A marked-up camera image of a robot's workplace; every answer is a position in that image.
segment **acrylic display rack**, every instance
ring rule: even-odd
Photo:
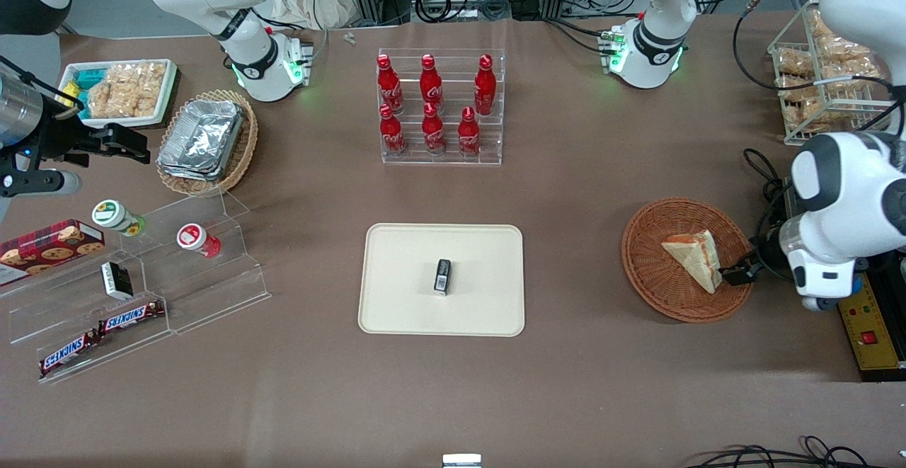
[[[165,316],[109,333],[103,342],[39,380],[56,382],[269,298],[261,266],[246,252],[242,229],[236,222],[236,217],[247,211],[230,193],[213,190],[142,215],[145,230],[134,238],[108,230],[107,251],[2,290],[0,299],[9,303],[10,309],[10,342],[36,349],[38,377],[38,361],[96,329],[101,319],[163,300]],[[200,223],[220,239],[222,248],[216,258],[204,258],[176,244],[177,231],[190,222]],[[129,271],[135,295],[131,300],[120,301],[105,294],[101,265],[107,261]]]
[[[771,45],[768,45],[767,52],[771,55],[773,61],[775,79],[780,79],[779,51],[782,48],[809,52],[812,55],[813,68],[815,68],[813,70],[815,72],[815,80],[824,79],[821,70],[828,62],[822,58],[819,52],[815,51],[815,36],[812,35],[812,30],[809,28],[808,21],[805,18],[809,10],[816,8],[818,8],[818,0],[807,1],[789,23],[784,26],[783,30],[780,30],[779,35],[774,38]],[[790,30],[796,23],[801,23],[803,29],[805,29],[805,37],[796,36],[798,29]],[[811,139],[815,133],[809,130],[809,125],[824,116],[825,113],[835,113],[838,117],[841,117],[841,119],[831,123],[833,132],[852,132],[852,130],[869,122],[869,120],[883,112],[893,103],[887,100],[875,100],[873,94],[883,96],[883,88],[877,87],[870,81],[860,81],[860,84],[855,87],[837,88],[834,90],[825,85],[819,85],[818,93],[821,107],[815,113],[802,120],[799,124],[793,124],[784,119],[784,143],[791,146],[800,146]],[[784,112],[790,106],[790,103],[784,100],[783,95],[779,95],[779,100],[781,112]],[[875,130],[883,128],[884,123],[887,123],[887,120],[879,124]]]
[[[379,54],[391,58],[402,83],[403,112],[397,114],[402,125],[408,151],[401,157],[387,153],[378,125],[381,117],[375,109],[374,130],[381,145],[381,158],[385,164],[441,164],[441,165],[501,165],[504,155],[504,84],[507,76],[507,59],[502,49],[380,49]],[[421,120],[424,118],[424,102],[421,100],[421,56],[434,55],[437,72],[443,78],[444,110],[440,119],[444,122],[444,139],[447,151],[434,157],[428,154]],[[482,54],[494,58],[494,74],[498,79],[494,108],[488,116],[476,116],[479,126],[480,151],[478,156],[464,156],[459,153],[457,128],[462,119],[463,107],[475,106],[475,75],[478,73],[478,59]],[[381,91],[375,86],[378,107],[383,100]]]

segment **coca-cola bottle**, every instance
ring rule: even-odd
[[[402,112],[402,84],[399,76],[391,66],[391,58],[386,54],[378,56],[378,87],[381,98],[391,106],[395,113]]]
[[[440,157],[447,151],[444,141],[444,122],[437,116],[437,106],[434,103],[425,103],[425,119],[421,120],[421,130],[425,133],[425,145],[428,154]]]
[[[459,152],[467,156],[478,154],[478,122],[475,121],[475,110],[463,107],[462,121],[459,122]]]
[[[475,110],[480,116],[488,116],[494,108],[494,94],[498,90],[498,79],[491,67],[494,59],[490,54],[478,59],[478,75],[475,76]]]
[[[425,103],[433,103],[437,107],[437,112],[443,113],[443,81],[440,80],[440,74],[434,69],[433,55],[421,56],[421,78],[418,79],[418,85],[421,86],[421,99]]]
[[[394,109],[387,103],[381,106],[381,136],[388,155],[399,157],[406,154],[406,139],[402,136],[402,127],[394,116]]]

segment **cookie box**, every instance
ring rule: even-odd
[[[76,219],[19,236],[0,245],[0,287],[103,249],[103,233]]]

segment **wicker basket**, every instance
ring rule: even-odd
[[[167,185],[167,188],[176,193],[194,195],[211,190],[214,187],[220,187],[221,190],[230,190],[230,188],[235,187],[239,183],[242,175],[246,173],[248,165],[252,162],[252,153],[255,152],[255,144],[258,142],[258,120],[256,120],[255,113],[252,111],[252,106],[249,105],[248,101],[233,91],[208,91],[197,95],[194,100],[233,101],[233,103],[243,108],[243,114],[245,115],[240,128],[242,132],[239,133],[239,138],[236,138],[236,144],[230,154],[229,164],[226,166],[226,173],[223,178],[220,178],[220,181],[188,180],[187,178],[171,176],[162,171],[161,166],[158,165],[158,174],[161,175],[161,180]],[[169,135],[173,132],[173,125],[179,119],[179,115],[182,114],[186,105],[188,105],[188,101],[171,118],[167,125],[167,132],[164,133],[161,148],[167,143]]]
[[[721,283],[709,294],[660,242],[668,236],[711,230],[721,267],[734,265],[751,245],[720,210],[696,200],[671,197],[647,204],[632,216],[622,238],[622,261],[632,287],[654,309],[687,323],[711,323],[743,306],[752,285]]]

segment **table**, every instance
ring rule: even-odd
[[[789,16],[747,19],[740,49],[753,68]],[[903,387],[854,383],[835,313],[807,312],[790,285],[764,278],[730,319],[682,325],[622,273],[620,236],[643,204],[705,200],[749,232],[762,181],[741,149],[761,149],[779,169],[796,154],[780,143],[776,98],[735,68],[734,22],[700,17],[679,71],[654,91],[602,75],[591,52],[543,23],[353,30],[356,46],[334,33],[311,87],[253,104],[261,139],[234,193],[252,209],[243,229],[274,297],[55,385],[35,383],[35,352],[0,342],[0,459],[390,468],[481,452],[495,468],[653,467],[731,443],[798,452],[797,436],[812,433],[893,464],[906,447]],[[507,49],[504,165],[383,166],[381,46]],[[64,62],[174,59],[178,104],[236,89],[210,37],[64,36],[62,48]],[[152,145],[159,135],[149,133]],[[153,166],[126,159],[93,158],[82,177],[74,196],[13,201],[0,235],[88,217],[109,196],[139,212],[179,199]],[[377,222],[518,226],[523,333],[361,332],[359,268]]]

